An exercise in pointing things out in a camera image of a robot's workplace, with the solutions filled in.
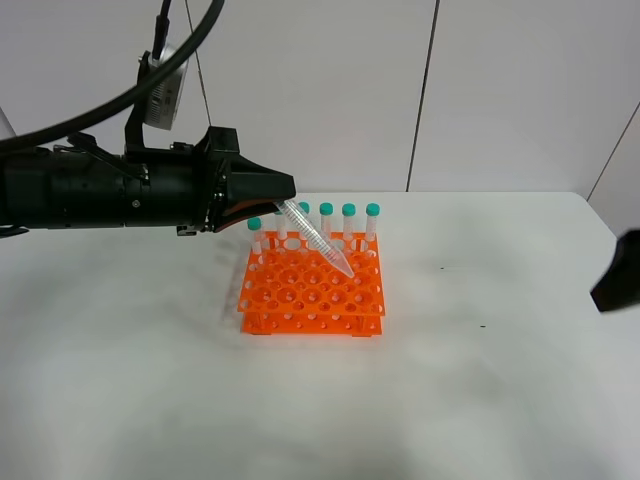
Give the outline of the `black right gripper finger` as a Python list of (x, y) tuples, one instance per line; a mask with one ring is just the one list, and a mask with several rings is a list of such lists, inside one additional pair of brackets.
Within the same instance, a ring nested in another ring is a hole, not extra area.
[(607, 271), (592, 288), (590, 295), (601, 313), (639, 305), (640, 291), (639, 230), (629, 230), (616, 242)]

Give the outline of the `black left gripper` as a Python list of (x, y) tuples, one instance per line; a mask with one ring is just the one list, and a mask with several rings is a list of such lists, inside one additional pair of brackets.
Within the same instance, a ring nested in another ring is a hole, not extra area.
[(127, 227), (175, 227), (181, 235), (218, 233), (275, 213), (273, 202), (295, 196), (291, 175), (238, 155), (232, 128), (210, 127), (197, 144), (180, 143), (173, 149), (129, 145), (124, 158), (146, 174), (143, 180), (125, 181)]

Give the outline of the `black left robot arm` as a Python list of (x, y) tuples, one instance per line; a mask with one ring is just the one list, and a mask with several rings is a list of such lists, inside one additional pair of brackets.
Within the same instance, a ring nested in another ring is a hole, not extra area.
[(195, 145), (133, 144), (122, 155), (79, 133), (65, 146), (2, 156), (1, 234), (173, 227), (190, 236), (273, 213), (295, 195), (293, 177), (243, 157), (230, 128), (210, 127)]

